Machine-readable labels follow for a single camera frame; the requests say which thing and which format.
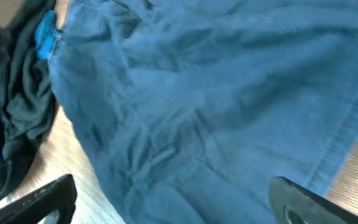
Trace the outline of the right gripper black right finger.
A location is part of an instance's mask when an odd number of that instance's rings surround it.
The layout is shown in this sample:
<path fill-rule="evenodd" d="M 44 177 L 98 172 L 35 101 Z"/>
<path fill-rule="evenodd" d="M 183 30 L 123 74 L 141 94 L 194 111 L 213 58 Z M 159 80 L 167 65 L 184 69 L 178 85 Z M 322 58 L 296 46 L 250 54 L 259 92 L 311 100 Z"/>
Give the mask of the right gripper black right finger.
<path fill-rule="evenodd" d="M 268 199 L 279 224 L 358 224 L 358 216 L 285 177 L 273 177 Z"/>

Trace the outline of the navy blue shorts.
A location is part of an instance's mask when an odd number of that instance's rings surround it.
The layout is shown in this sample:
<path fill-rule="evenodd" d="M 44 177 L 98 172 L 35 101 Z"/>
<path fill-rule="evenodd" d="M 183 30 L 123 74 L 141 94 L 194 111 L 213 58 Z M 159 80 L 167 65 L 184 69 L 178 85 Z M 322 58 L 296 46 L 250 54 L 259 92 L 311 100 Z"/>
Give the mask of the navy blue shorts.
<path fill-rule="evenodd" d="M 358 1 L 72 1 L 50 78 L 126 223 L 273 223 L 358 138 Z"/>

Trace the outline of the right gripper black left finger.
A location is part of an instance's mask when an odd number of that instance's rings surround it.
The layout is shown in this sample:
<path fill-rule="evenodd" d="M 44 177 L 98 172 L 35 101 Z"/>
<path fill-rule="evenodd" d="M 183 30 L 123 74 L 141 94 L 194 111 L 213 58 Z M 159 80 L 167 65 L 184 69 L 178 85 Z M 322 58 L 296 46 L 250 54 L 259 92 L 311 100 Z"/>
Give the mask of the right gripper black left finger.
<path fill-rule="evenodd" d="M 0 209 L 0 224 L 70 224 L 77 191 L 71 174 L 63 175 Z"/>

